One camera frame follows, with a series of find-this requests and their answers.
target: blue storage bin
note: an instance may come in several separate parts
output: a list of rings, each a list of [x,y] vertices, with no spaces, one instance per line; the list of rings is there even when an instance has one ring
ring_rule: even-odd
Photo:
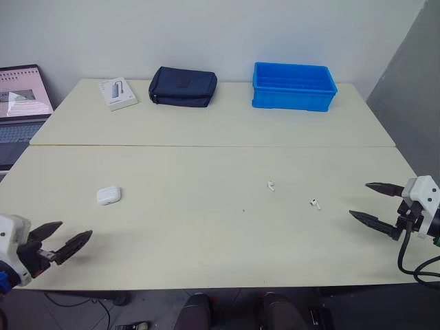
[[[327,67],[315,65],[255,63],[256,108],[328,111],[338,91]]]

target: navy pouch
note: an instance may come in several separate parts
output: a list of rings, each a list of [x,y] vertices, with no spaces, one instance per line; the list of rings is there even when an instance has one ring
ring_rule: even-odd
[[[207,107],[217,86],[214,72],[160,67],[148,93],[157,104]]]

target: earbud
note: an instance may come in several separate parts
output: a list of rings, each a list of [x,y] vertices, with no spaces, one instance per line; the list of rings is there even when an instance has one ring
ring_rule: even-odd
[[[270,189],[270,190],[272,190],[272,191],[275,191],[275,183],[273,182],[273,181],[268,181],[267,182],[267,187]]]
[[[316,198],[313,198],[313,199],[310,201],[310,205],[312,205],[312,206],[316,206],[319,210],[321,209],[321,207],[319,206],[318,200],[317,200]]]

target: dark pants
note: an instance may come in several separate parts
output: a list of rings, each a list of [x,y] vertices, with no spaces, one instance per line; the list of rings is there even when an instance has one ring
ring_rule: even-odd
[[[209,330],[211,312],[207,295],[191,296],[180,311],[174,330]],[[294,304],[280,294],[263,297],[260,319],[264,330],[307,330]]]

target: table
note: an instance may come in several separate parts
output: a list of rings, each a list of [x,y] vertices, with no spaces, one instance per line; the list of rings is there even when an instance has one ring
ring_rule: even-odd
[[[355,87],[338,84],[328,113],[251,106],[252,84],[220,82],[208,108],[149,100],[148,80],[128,80],[137,105],[108,110],[100,80],[83,79],[31,144],[136,146],[395,146]]]
[[[414,175],[394,147],[31,146],[0,184],[0,210],[33,226],[63,220],[47,249],[93,230],[31,289],[407,283],[400,244],[348,210],[394,224],[399,199],[364,184]],[[97,190],[110,185],[121,201],[99,206]],[[413,237],[405,265],[437,254]]]

